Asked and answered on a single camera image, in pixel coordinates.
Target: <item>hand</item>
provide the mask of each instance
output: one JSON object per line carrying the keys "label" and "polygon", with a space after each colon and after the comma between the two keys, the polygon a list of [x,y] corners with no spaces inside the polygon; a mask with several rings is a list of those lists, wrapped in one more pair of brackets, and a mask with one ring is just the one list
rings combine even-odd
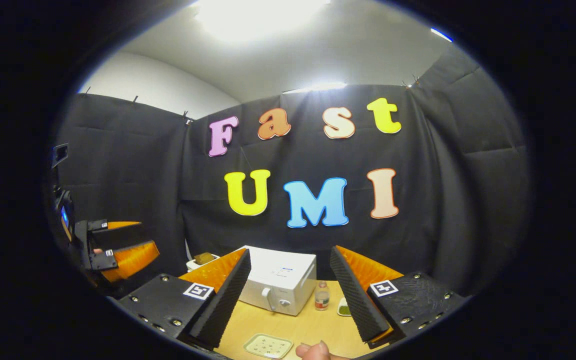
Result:
{"label": "hand", "polygon": [[303,360],[350,360],[347,357],[331,354],[326,342],[323,341],[313,346],[302,342],[294,351]]}

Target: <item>plastic bottle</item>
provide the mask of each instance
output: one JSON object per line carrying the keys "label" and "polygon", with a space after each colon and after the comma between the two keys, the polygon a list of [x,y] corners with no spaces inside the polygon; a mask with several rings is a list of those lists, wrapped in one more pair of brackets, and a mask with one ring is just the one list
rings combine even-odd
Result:
{"label": "plastic bottle", "polygon": [[320,312],[328,309],[330,302],[330,290],[325,281],[319,281],[315,289],[315,309]]}

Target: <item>foam letter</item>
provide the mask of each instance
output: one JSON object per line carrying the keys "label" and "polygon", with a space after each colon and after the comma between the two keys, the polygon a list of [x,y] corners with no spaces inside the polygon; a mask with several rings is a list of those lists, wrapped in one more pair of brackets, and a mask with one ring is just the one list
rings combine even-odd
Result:
{"label": "foam letter", "polygon": [[366,106],[366,109],[373,112],[374,123],[380,132],[394,134],[402,129],[402,123],[393,122],[391,112],[397,111],[397,105],[389,104],[385,97],[380,97]]}
{"label": "foam letter", "polygon": [[395,170],[391,168],[378,168],[366,174],[374,189],[374,209],[370,212],[371,217],[385,219],[400,213],[393,199],[394,176]]}
{"label": "foam letter", "polygon": [[355,133],[355,124],[350,121],[353,114],[345,107],[329,107],[322,114],[324,119],[324,133],[330,139],[345,139]]}
{"label": "foam letter", "polygon": [[288,123],[286,110],[281,107],[268,110],[259,117],[259,130],[256,132],[259,139],[267,141],[277,136],[283,137],[290,132],[291,125]]}
{"label": "foam letter", "polygon": [[242,172],[229,172],[223,179],[228,184],[228,203],[234,212],[240,215],[255,216],[262,214],[268,206],[268,188],[266,179],[270,177],[268,170],[254,170],[250,178],[254,179],[254,203],[244,202],[243,181],[246,174]]}
{"label": "foam letter", "polygon": [[233,128],[239,125],[240,121],[237,116],[232,116],[225,118],[223,120],[215,121],[211,123],[210,130],[212,130],[212,139],[210,142],[210,151],[208,151],[209,157],[218,157],[219,155],[224,155],[228,149],[224,146],[224,141],[226,144],[230,144],[233,139]]}
{"label": "foam letter", "polygon": [[290,196],[289,228],[304,228],[308,224],[302,216],[302,210],[313,226],[320,223],[326,210],[326,217],[321,222],[325,226],[340,226],[348,224],[344,214],[344,188],[346,179],[332,177],[324,181],[319,191],[319,197],[313,193],[303,181],[291,181],[283,185],[284,191]]}

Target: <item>white box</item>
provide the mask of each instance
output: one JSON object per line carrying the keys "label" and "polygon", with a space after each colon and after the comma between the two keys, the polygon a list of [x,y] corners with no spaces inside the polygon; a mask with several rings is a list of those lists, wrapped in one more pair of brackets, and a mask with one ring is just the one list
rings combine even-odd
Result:
{"label": "white box", "polygon": [[315,290],[317,256],[247,245],[242,248],[250,251],[251,270],[239,300],[297,316]]}

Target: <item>white wall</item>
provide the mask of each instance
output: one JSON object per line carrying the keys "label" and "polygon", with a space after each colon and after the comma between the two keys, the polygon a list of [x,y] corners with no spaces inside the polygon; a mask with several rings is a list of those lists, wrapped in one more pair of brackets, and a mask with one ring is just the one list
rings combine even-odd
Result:
{"label": "white wall", "polygon": [[117,52],[83,84],[79,92],[112,96],[183,114],[192,119],[240,102],[179,68],[142,55]]}

